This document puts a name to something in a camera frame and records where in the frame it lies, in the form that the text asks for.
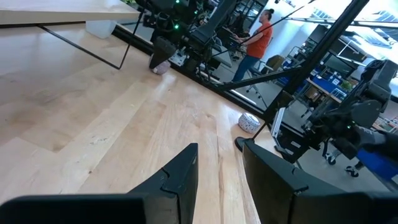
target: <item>person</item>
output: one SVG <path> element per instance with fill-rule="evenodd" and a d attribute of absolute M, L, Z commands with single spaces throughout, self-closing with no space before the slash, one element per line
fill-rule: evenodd
<path fill-rule="evenodd" d="M 235 73 L 234 78 L 232 79 L 232 82 L 241 81 L 246 71 L 249 70 L 249 68 L 253 67 L 264 56 L 264 53 L 266 52 L 266 48 L 272 36 L 272 27 L 270 20 L 273 13 L 273 9 L 266 9 L 261 13 L 259 22 L 262 24 L 262 26 L 255 31 L 253 38 L 239 38 L 236 34 L 234 35 L 234 38 L 238 42 L 243 42 L 243 45 L 247 45 L 248 49 L 246 51 L 246 56 L 239 64 L 239 67 Z"/>

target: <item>light wood plank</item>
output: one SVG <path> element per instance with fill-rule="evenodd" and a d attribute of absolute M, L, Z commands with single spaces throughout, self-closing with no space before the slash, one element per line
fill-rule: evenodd
<path fill-rule="evenodd" d="M 120 0 L 0 0 L 0 24 L 135 19 L 138 15 Z"/>
<path fill-rule="evenodd" d="M 84 27 L 68 27 L 70 33 L 56 30 L 89 47 L 97 43 L 109 58 L 125 50 L 115 37 L 91 42 L 92 35 L 75 35 Z M 252 136 L 237 125 L 241 108 L 174 70 L 154 75 L 148 56 L 134 48 L 118 71 L 37 28 L 3 29 L 0 36 L 12 52 L 0 57 L 25 59 L 0 60 L 8 71 L 0 86 L 18 80 L 0 88 L 0 202 L 27 194 L 125 193 L 197 142 L 195 223 L 259 223 L 233 143 Z M 58 60 L 51 49 L 62 50 Z M 256 140 L 272 151 L 268 131 Z"/>

